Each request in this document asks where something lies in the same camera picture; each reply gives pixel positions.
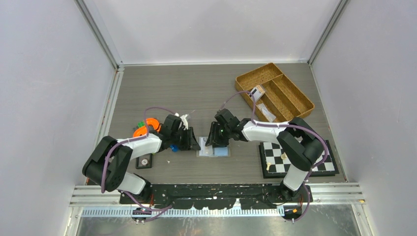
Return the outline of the white printed credit card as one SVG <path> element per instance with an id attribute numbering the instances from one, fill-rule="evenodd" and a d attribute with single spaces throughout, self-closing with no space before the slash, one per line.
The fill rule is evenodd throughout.
<path id="1" fill-rule="evenodd" d="M 203 157 L 210 157 L 214 155 L 214 150 L 212 146 L 205 146 L 205 142 L 207 140 L 207 137 L 200 137 L 199 138 L 199 145 L 201 147 L 201 150 L 199 151 L 199 156 Z"/>

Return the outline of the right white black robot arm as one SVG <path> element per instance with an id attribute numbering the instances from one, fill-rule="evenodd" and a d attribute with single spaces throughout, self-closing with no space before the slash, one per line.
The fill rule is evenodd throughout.
<path id="1" fill-rule="evenodd" d="M 317 160 L 327 158 L 328 147 L 324 139 L 302 118 L 286 122 L 238 119 L 228 109 L 218 111 L 214 118 L 206 146 L 226 147 L 230 139 L 280 145 L 291 163 L 280 184 L 281 197 L 288 202 L 300 196 L 300 188 L 317 166 Z"/>

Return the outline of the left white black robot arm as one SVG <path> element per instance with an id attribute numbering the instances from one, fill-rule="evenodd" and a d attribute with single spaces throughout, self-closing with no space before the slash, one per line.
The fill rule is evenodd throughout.
<path id="1" fill-rule="evenodd" d="M 155 154 L 176 146 L 180 151 L 200 151 L 187 115 L 169 114 L 159 130 L 130 139 L 105 136 L 83 166 L 82 174 L 102 186 L 102 191 L 120 190 L 132 194 L 138 203 L 146 203 L 151 191 L 147 181 L 127 171 L 130 160 Z"/>

